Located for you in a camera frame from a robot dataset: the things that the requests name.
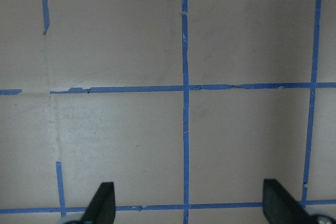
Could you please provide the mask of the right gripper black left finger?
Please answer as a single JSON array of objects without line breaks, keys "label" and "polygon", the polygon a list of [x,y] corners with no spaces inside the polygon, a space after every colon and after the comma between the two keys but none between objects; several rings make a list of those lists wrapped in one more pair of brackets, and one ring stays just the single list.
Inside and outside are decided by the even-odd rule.
[{"label": "right gripper black left finger", "polygon": [[114,183],[101,183],[81,217],[81,223],[113,224],[116,216],[115,203]]}]

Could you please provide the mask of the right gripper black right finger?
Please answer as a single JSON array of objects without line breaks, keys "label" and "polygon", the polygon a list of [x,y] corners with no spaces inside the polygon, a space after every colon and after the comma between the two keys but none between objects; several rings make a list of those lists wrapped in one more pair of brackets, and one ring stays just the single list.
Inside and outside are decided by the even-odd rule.
[{"label": "right gripper black right finger", "polygon": [[310,215],[276,179],[264,179],[263,214],[268,223],[310,223]]}]

